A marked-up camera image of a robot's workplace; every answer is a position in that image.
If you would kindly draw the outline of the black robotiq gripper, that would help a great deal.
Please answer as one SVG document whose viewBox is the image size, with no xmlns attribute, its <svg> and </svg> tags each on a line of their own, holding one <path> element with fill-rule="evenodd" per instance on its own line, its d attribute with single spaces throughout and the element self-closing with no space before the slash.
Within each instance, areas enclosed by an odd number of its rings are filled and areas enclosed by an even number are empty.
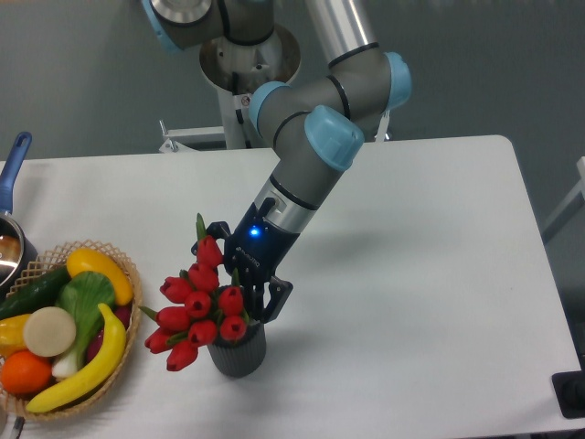
<svg viewBox="0 0 585 439">
<path fill-rule="evenodd" d="M 225 269 L 229 274 L 238 271 L 240 282 L 246 284 L 248 314 L 262 324 L 278 317 L 293 290 L 292 283 L 274 275 L 300 236 L 282 230 L 266 219 L 276 204 L 275 199 L 264 199 L 259 208 L 252 203 L 232 234 L 226 221 L 210 223 L 205 232 L 205 236 L 225 240 Z M 197 235 L 190 250 L 194 256 L 197 256 L 198 246 Z"/>
</svg>

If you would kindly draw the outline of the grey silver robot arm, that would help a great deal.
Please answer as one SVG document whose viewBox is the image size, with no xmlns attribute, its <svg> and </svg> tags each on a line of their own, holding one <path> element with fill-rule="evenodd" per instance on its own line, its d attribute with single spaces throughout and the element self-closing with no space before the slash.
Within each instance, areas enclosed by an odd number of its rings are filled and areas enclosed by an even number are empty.
<svg viewBox="0 0 585 439">
<path fill-rule="evenodd" d="M 224 99 L 227 144 L 266 145 L 278 156 L 238 227 L 209 228 L 224 241 L 226 270 L 239 275 L 249 315 L 262 323 L 280 313 L 293 289 L 277 277 L 278 265 L 364 142 L 358 122 L 404 104 L 412 87 L 401 56 L 380 49 L 362 2 L 306 7 L 329 72 L 294 87 L 300 49 L 275 22 L 273 2 L 143 4 L 164 47 L 199 47 L 201 69 Z"/>
</svg>

